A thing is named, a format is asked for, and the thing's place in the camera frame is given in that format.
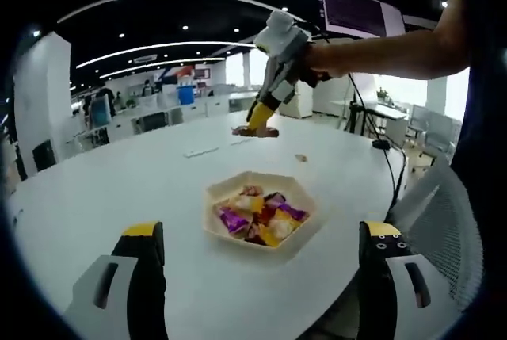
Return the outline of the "person's right hand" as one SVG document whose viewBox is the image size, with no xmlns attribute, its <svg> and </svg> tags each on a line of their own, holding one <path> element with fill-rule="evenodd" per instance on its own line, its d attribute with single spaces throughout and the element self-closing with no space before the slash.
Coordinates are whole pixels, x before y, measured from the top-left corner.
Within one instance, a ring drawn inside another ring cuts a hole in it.
<svg viewBox="0 0 507 340">
<path fill-rule="evenodd" d="M 299 63 L 299 79 L 315 88 L 320 82 L 341 78 L 346 69 L 341 61 L 339 45 L 307 43 Z"/>
</svg>

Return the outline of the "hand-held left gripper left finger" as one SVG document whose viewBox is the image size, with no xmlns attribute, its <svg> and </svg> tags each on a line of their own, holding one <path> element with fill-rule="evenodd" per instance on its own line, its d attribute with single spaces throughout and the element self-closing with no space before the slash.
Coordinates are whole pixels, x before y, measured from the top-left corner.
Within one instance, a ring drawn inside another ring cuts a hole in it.
<svg viewBox="0 0 507 340">
<path fill-rule="evenodd" d="M 127 228 L 74 283 L 67 324 L 81 339 L 166 339 L 164 265 L 162 222 Z"/>
</svg>

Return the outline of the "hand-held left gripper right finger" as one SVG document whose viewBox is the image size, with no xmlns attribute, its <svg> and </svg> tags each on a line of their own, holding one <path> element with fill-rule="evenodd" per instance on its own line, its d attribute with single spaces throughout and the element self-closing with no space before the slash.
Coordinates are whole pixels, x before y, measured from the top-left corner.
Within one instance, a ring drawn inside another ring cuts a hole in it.
<svg viewBox="0 0 507 340">
<path fill-rule="evenodd" d="M 449 283 L 388 223 L 360 222 L 359 339 L 439 339 L 456 321 Z"/>
</svg>

